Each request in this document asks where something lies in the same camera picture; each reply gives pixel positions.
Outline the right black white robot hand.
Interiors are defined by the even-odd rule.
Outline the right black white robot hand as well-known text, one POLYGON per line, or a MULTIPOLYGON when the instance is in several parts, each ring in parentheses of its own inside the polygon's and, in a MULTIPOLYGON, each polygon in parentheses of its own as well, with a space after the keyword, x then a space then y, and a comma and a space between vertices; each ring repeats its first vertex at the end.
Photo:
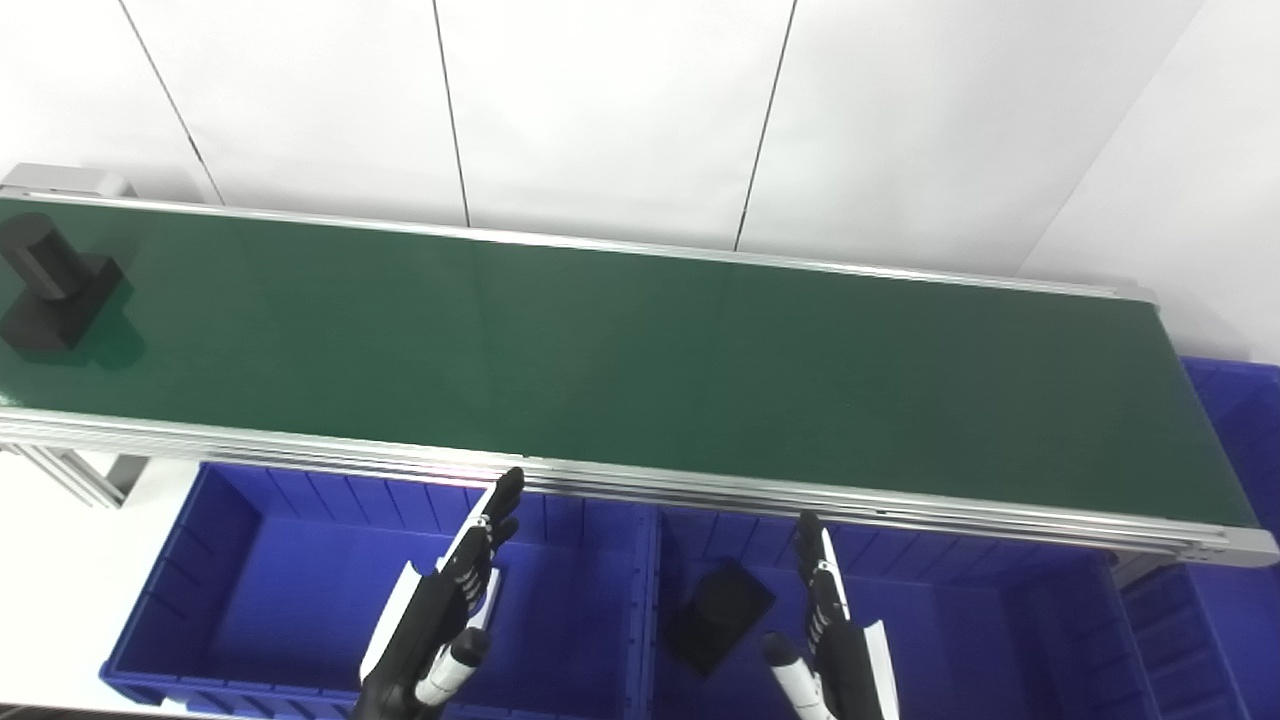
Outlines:
POLYGON ((764 660, 797 719, 899 719, 893 660, 882 621, 859 625, 835 543, 818 515, 800 512, 797 574, 806 591, 805 660, 780 632, 764 634, 764 660))

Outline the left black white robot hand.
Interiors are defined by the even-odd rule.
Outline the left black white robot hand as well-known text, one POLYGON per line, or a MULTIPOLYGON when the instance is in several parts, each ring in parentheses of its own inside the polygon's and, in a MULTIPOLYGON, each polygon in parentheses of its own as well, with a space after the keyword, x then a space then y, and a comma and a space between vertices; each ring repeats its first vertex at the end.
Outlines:
POLYGON ((484 662, 494 559, 518 529, 524 487, 524 469, 511 468, 430 573, 403 566, 366 648, 355 719, 439 719, 484 662))

